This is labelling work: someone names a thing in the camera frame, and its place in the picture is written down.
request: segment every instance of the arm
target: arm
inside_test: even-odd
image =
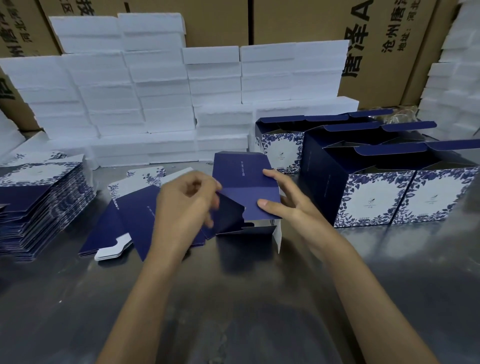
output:
[[[208,211],[218,208],[219,189],[196,171],[162,186],[150,251],[96,364],[155,362],[172,279],[202,224],[213,226]]]
[[[264,170],[287,195],[278,204],[258,200],[263,210],[286,219],[322,259],[368,364],[438,364],[435,355],[369,270],[353,246],[316,209],[290,177]]]

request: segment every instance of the stainless steel tabletop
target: stainless steel tabletop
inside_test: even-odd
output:
[[[206,163],[164,164],[167,173]],[[142,262],[78,250],[131,167],[98,169],[97,199],[33,263],[0,258],[0,363],[93,363]],[[480,363],[480,182],[444,222],[342,229],[414,328],[446,363]],[[272,246],[212,239],[175,278],[162,363],[362,363],[322,264],[284,222]]]

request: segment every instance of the person's right hand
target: person's right hand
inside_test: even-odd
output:
[[[338,235],[289,176],[277,170],[263,170],[263,172],[265,176],[274,178],[278,182],[286,197],[280,197],[281,204],[259,199],[257,201],[259,208],[287,220],[311,248],[323,248],[323,244],[330,240],[326,239],[327,237]]]

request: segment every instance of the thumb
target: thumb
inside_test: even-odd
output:
[[[287,207],[278,202],[272,202],[268,200],[259,199],[257,205],[263,211],[268,212],[269,214],[280,216],[281,218],[290,219],[293,214],[293,208]]]

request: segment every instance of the brown cardboard box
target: brown cardboard box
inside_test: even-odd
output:
[[[188,47],[248,44],[248,0],[40,0],[46,16],[179,12]]]
[[[0,58],[60,54],[50,27],[35,1],[2,0],[0,24]],[[21,131],[39,129],[33,112],[1,70],[0,109]]]
[[[438,0],[402,97],[402,105],[418,105],[432,63],[440,58],[442,44],[457,11],[457,0]]]
[[[350,39],[339,95],[400,104],[436,0],[255,0],[255,44]]]

